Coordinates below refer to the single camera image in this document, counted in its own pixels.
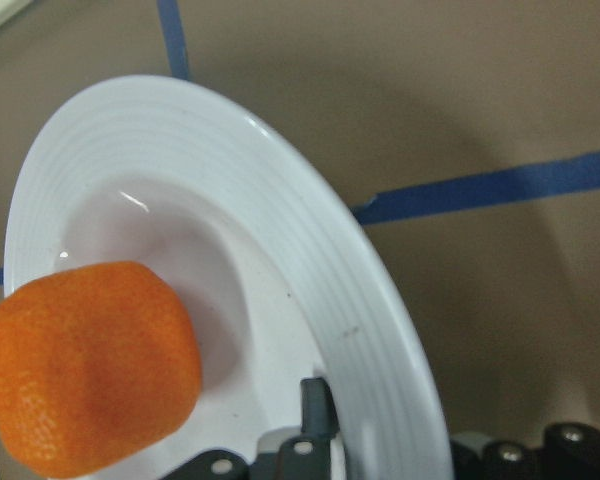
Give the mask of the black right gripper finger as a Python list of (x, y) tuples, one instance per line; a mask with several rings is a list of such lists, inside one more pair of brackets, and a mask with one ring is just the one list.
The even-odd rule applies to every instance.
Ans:
[(301, 390), (301, 432), (321, 439), (338, 433), (338, 417), (330, 387), (324, 378), (304, 378)]

